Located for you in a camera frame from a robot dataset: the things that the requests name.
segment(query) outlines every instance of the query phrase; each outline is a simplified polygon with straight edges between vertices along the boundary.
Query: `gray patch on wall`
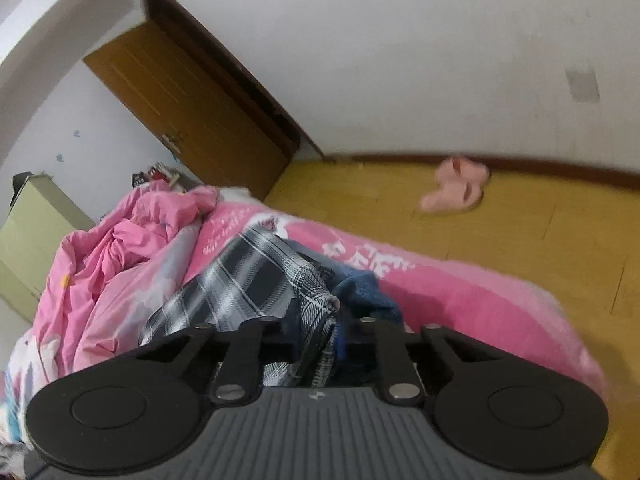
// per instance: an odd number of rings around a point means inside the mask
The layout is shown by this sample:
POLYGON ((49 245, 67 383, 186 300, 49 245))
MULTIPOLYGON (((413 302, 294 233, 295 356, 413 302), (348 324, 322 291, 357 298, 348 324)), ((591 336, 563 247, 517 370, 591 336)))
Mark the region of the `gray patch on wall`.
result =
POLYGON ((574 101, 578 103, 597 103, 600 101, 600 89, 593 67, 587 69, 567 68, 566 80, 574 101))

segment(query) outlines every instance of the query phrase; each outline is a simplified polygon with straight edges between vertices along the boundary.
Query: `plaid shirt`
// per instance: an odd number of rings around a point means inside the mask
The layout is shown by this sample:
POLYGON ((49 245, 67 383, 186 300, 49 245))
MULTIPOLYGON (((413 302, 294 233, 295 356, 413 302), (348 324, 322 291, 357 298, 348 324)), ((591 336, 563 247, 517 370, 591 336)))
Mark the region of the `plaid shirt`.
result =
POLYGON ((315 266, 262 227, 247 227, 156 311, 140 344, 200 323, 223 332, 255 317, 283 318, 293 299, 300 304, 302 358, 295 364, 265 366, 263 384, 293 386, 312 375, 310 386, 319 388, 334 364, 338 299, 315 266))

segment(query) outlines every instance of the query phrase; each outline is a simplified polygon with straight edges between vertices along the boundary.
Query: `yellow floor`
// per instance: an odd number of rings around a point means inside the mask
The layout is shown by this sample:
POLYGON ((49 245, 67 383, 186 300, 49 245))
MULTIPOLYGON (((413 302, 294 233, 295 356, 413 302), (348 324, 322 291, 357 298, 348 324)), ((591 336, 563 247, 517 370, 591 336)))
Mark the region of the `yellow floor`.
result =
POLYGON ((640 478, 640 194, 498 173, 481 205, 415 213, 436 188, 415 164, 293 163, 266 203, 437 258, 537 283, 561 301, 610 378, 610 430, 596 459, 609 480, 640 478))

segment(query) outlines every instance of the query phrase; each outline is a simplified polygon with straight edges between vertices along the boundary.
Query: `gray ribbed panel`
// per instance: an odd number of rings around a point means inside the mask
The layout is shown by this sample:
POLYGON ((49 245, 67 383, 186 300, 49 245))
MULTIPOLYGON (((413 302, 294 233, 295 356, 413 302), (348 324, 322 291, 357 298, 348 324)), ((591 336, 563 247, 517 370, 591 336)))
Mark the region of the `gray ribbed panel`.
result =
MULTIPOLYGON (((127 480, 597 480, 587 466, 547 475, 495 470, 448 446, 420 411, 370 388, 265 388, 219 410, 193 445, 127 480)), ((79 480, 46 468, 34 480, 79 480)))

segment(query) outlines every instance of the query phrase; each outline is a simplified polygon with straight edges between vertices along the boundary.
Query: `pink slipper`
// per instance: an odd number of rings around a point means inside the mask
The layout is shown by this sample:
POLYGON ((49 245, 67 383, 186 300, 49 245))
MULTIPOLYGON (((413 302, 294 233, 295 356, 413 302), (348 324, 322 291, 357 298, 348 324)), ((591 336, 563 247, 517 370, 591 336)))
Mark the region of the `pink slipper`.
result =
POLYGON ((463 156, 448 158, 436 170, 436 181, 440 184, 445 182, 468 182, 483 186, 488 180, 489 170, 484 164, 473 162, 463 156))
POLYGON ((425 213, 463 211, 478 205, 482 198, 482 188, 468 182, 445 182, 442 187, 423 196, 418 202, 418 210, 425 213))

